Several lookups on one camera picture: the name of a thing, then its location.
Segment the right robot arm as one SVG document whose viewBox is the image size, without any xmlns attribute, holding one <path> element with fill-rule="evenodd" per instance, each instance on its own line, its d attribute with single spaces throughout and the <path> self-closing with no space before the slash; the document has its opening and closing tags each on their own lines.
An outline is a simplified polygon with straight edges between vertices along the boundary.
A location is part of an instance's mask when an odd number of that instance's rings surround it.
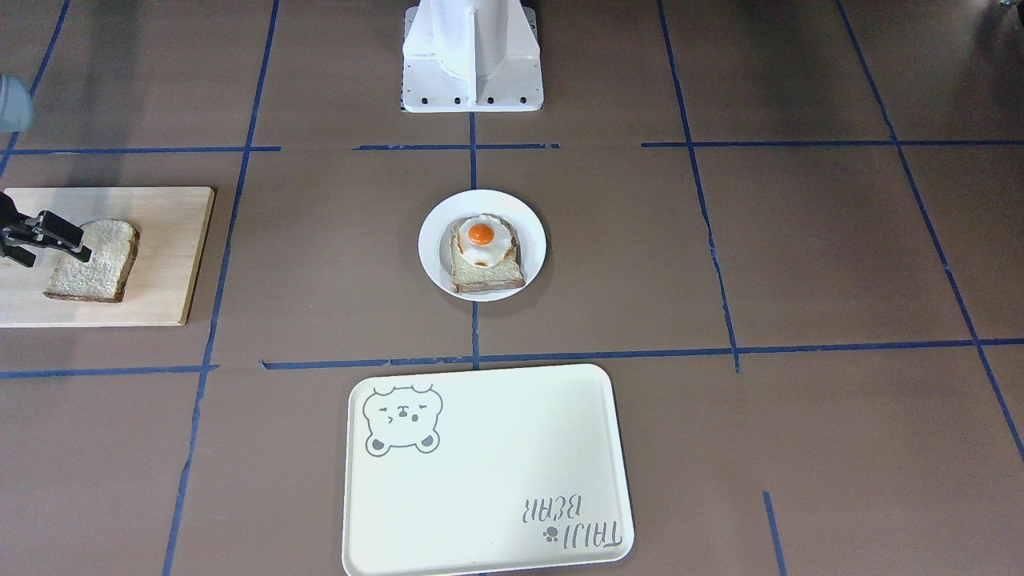
<svg viewBox="0 0 1024 576">
<path fill-rule="evenodd" d="M 1 131 L 18 134 L 30 128 L 35 109 L 29 89 L 16 77 L 2 76 Z M 33 268 L 36 255 L 27 247 L 54 249 L 78 262 L 90 262 L 92 251 L 84 244 L 84 230 L 47 210 L 29 216 L 16 208 L 15 201 L 1 194 L 2 257 L 23 268 Z"/>
</svg>

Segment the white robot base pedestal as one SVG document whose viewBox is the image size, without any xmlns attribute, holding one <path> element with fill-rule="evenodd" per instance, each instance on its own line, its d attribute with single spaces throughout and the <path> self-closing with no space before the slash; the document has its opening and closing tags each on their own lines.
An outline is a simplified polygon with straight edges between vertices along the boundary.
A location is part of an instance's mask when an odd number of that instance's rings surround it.
<svg viewBox="0 0 1024 576">
<path fill-rule="evenodd" d="M 537 15 L 520 1 L 421 1 L 406 11 L 400 106 L 416 114 L 540 110 Z"/>
</svg>

